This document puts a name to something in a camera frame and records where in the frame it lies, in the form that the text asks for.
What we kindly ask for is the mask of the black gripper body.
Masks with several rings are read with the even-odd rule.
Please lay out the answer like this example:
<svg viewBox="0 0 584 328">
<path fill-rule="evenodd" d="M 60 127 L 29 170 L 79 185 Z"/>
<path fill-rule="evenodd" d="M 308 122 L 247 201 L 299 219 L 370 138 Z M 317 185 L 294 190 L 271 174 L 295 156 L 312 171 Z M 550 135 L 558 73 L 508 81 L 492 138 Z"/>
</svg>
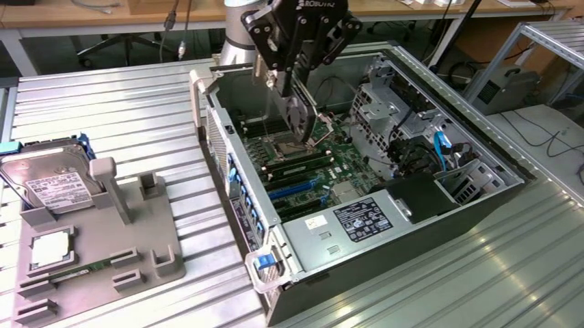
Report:
<svg viewBox="0 0 584 328">
<path fill-rule="evenodd" d="M 294 40 L 314 40 L 318 23 L 333 25 L 350 15 L 346 1 L 274 1 L 271 5 L 294 5 L 298 14 L 296 32 Z"/>
</svg>

